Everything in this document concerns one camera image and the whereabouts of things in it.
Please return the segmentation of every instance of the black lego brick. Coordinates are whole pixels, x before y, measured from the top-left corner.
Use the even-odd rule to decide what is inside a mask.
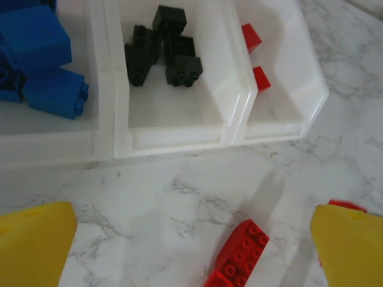
[[[163,43],[163,53],[167,66],[175,65],[175,56],[195,57],[194,40],[191,37],[169,35]]]
[[[168,84],[174,87],[191,87],[203,72],[201,59],[198,57],[175,56],[175,65],[166,68]]]
[[[186,24],[183,9],[159,5],[153,20],[153,30],[160,31],[165,39],[169,34],[181,35]]]
[[[132,46],[152,55],[153,64],[156,64],[161,56],[161,44],[160,32],[147,29],[142,25],[134,26]]]
[[[127,75],[130,83],[139,87],[144,85],[153,64],[153,58],[148,53],[129,44],[125,45]]]

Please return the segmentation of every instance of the storage bin compartment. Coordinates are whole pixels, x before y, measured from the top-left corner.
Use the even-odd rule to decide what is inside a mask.
[[[303,138],[329,91],[299,5],[295,0],[234,3],[241,25],[251,23],[263,41],[250,61],[263,68],[272,87],[245,107],[248,121],[233,143]]]
[[[73,62],[64,68],[85,75],[89,84],[84,113],[72,121],[30,109],[26,102],[0,102],[1,166],[113,157],[114,82],[103,2],[58,1],[57,14],[71,39]]]
[[[194,38],[203,66],[191,88],[167,84],[163,55],[142,87],[128,82],[124,45],[131,43],[134,25],[152,29],[159,5],[185,9],[182,35]],[[229,145],[248,98],[257,93],[246,74],[251,67],[233,2],[112,0],[105,1],[105,15],[117,91],[115,157]]]

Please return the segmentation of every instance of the white marble surface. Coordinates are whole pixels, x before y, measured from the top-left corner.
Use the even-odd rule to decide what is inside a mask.
[[[247,286],[327,286],[314,207],[336,197],[383,213],[383,23],[341,0],[301,4],[331,91],[305,140],[0,174],[0,213],[74,205],[60,287],[200,287],[247,218],[270,235]]]

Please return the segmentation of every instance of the lego brick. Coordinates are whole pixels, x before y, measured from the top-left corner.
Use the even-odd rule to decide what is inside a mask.
[[[191,87],[202,72],[200,58],[176,55],[175,65],[166,68],[166,79],[168,84],[172,84],[174,87]]]
[[[186,24],[183,9],[159,5],[153,20],[153,30],[159,31],[165,39],[169,34],[181,35]]]
[[[0,13],[40,5],[40,0],[1,0]]]
[[[15,72],[7,57],[0,53],[0,100],[7,102],[21,102],[22,88],[25,83],[22,72]]]
[[[46,5],[1,13],[0,34],[12,68],[26,76],[72,61],[69,36]]]
[[[247,50],[251,54],[262,43],[262,40],[251,24],[243,25],[242,32],[244,33]]]
[[[29,77],[23,94],[31,108],[74,120],[83,114],[88,88],[84,76],[56,68]]]
[[[134,26],[132,46],[140,49],[153,57],[153,64],[161,56],[162,37],[160,32],[146,29],[145,26]]]
[[[130,83],[135,87],[143,86],[153,64],[152,56],[126,44],[125,58]]]
[[[268,241],[268,236],[252,220],[244,221],[234,229],[218,254],[214,269],[233,285],[245,286]]]
[[[258,85],[258,90],[259,90],[258,94],[263,93],[264,91],[266,91],[268,88],[271,87],[271,84],[261,67],[254,68],[253,72]]]
[[[175,66],[175,56],[195,57],[194,40],[191,37],[169,35],[163,42],[163,54],[167,66]]]

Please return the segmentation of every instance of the blue lego brick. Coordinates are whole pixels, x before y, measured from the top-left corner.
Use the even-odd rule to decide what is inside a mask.
[[[42,4],[40,0],[1,0],[0,13],[24,9]]]
[[[15,72],[7,57],[0,53],[0,100],[7,102],[21,102],[22,88],[25,83],[22,72]]]
[[[1,13],[0,34],[11,66],[26,76],[72,61],[71,40],[49,6]]]
[[[84,76],[56,68],[29,77],[23,94],[31,108],[74,120],[83,114],[88,88]]]

